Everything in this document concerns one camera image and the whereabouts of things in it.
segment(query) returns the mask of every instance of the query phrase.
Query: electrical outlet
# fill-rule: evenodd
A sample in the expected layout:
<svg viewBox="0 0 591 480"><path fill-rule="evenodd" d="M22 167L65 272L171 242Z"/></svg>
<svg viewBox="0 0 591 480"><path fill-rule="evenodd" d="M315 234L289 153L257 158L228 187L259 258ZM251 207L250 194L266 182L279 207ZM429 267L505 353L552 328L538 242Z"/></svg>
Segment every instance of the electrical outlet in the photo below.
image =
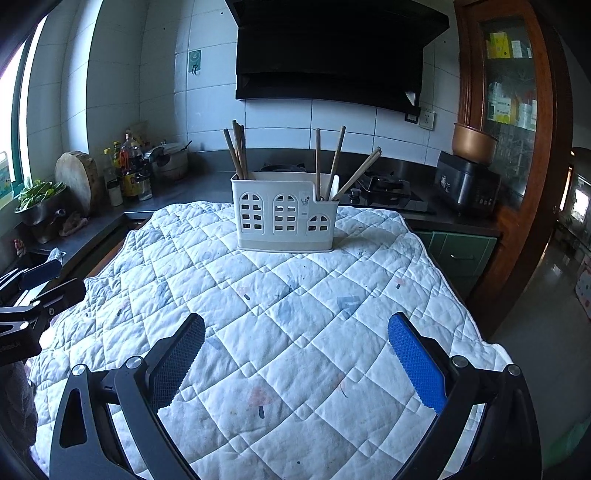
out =
<svg viewBox="0 0 591 480"><path fill-rule="evenodd" d="M421 115L418 118L418 126L427 130L433 130L435 124L435 112L421 108Z"/></svg>

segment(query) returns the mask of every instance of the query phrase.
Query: quilted blanket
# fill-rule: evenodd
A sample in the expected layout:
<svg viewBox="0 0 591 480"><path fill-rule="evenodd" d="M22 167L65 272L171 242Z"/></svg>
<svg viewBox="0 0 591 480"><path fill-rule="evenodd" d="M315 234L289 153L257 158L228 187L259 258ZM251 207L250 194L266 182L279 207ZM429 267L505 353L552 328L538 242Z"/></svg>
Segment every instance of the quilted blanket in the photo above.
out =
<svg viewBox="0 0 591 480"><path fill-rule="evenodd" d="M119 367L196 312L206 341L158 415L201 479L391 480L435 413L392 351L390 316L404 312L478 368L510 358L482 340L398 213L340 207L335 225L334 250L322 254L239 250L226 203L171 205L130 232L33 360L35 461L48 472L70 368ZM150 478L112 411L134 471ZM473 409L445 475L460 468L481 414Z"/></svg>

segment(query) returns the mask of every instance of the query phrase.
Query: box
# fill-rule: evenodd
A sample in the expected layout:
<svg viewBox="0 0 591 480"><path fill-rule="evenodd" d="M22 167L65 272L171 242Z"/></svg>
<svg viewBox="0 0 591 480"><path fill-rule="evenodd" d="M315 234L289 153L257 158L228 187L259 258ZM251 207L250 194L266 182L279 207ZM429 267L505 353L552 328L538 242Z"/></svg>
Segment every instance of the box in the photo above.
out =
<svg viewBox="0 0 591 480"><path fill-rule="evenodd" d="M284 253L329 252L339 202L317 202L314 173L249 172L249 180L232 177L238 247ZM330 175L320 176L324 193ZM335 175L330 197L339 191Z"/></svg>

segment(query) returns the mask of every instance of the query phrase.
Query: range hood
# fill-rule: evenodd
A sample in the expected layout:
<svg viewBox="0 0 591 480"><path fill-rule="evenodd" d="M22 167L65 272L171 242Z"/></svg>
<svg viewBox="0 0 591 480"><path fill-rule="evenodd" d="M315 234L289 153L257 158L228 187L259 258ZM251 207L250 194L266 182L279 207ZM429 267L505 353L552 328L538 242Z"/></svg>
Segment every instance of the range hood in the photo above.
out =
<svg viewBox="0 0 591 480"><path fill-rule="evenodd" d="M412 0L226 0L236 98L313 98L419 115L423 48L449 20Z"/></svg>

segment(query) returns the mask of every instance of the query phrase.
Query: black metal bracket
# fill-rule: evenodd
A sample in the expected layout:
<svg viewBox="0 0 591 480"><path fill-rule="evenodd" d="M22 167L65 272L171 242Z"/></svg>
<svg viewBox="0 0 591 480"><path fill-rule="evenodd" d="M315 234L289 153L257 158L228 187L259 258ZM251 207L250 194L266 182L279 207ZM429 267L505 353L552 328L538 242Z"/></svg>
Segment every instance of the black metal bracket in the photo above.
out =
<svg viewBox="0 0 591 480"><path fill-rule="evenodd" d="M116 434L109 404L121 405L135 444L154 480L199 480L156 415L172 401L205 339L203 319L192 313L174 336L145 358L91 372L76 365L61 398L51 445L51 480L128 480L131 469Z"/></svg>

